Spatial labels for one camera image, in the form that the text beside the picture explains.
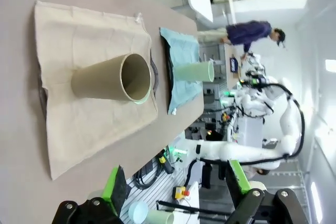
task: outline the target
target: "cardboard tube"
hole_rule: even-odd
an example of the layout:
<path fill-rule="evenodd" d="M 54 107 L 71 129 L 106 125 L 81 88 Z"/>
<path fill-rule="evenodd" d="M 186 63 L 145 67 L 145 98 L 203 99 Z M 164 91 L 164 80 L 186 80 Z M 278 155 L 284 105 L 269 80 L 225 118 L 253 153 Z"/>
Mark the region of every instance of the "cardboard tube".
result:
<path fill-rule="evenodd" d="M 77 70 L 71 88 L 79 98 L 139 102 L 151 88 L 151 70 L 138 54 L 118 56 Z"/>

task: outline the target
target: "cap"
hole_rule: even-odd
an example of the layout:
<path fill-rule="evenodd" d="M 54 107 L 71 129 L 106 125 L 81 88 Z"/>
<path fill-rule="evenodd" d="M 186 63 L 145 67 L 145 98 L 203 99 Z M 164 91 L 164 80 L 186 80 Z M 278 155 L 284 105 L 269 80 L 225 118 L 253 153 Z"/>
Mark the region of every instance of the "cap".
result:
<path fill-rule="evenodd" d="M 286 39 L 285 32 L 279 28 L 276 28 L 274 31 L 279 34 L 279 40 L 277 41 L 278 46 L 280 43 L 282 43 L 283 46 L 285 47 L 285 44 L 284 44 L 285 39 Z"/>

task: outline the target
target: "blue label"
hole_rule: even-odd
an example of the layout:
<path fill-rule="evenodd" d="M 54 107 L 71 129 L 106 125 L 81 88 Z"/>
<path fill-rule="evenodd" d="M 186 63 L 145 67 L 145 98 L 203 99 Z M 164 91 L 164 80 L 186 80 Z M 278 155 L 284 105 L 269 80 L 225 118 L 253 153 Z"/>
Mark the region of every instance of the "blue label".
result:
<path fill-rule="evenodd" d="M 238 61 L 236 58 L 230 58 L 230 71 L 232 73 L 238 72 Z"/>

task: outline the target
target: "green light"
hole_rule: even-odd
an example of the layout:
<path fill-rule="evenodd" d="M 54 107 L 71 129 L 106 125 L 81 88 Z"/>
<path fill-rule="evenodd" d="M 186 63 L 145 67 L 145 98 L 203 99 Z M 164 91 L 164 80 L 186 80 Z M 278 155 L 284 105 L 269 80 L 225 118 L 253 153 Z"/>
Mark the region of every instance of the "green light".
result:
<path fill-rule="evenodd" d="M 226 97 L 234 97 L 236 92 L 234 91 L 224 91 L 224 96 Z"/>
<path fill-rule="evenodd" d="M 187 151 L 179 150 L 179 149 L 175 149 L 173 152 L 177 152 L 177 153 L 180 153 L 180 154 L 187 154 Z"/>

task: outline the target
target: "light green cup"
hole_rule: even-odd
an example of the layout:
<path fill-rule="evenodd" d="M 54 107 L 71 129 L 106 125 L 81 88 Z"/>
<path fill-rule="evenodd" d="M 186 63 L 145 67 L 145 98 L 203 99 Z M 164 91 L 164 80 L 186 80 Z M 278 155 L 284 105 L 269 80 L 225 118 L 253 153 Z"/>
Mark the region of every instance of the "light green cup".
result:
<path fill-rule="evenodd" d="M 180 81 L 213 82 L 215 78 L 214 63 L 206 61 L 174 67 L 174 77 Z"/>
<path fill-rule="evenodd" d="M 174 213 L 158 210 L 149 210 L 146 222 L 148 224 L 173 224 Z"/>

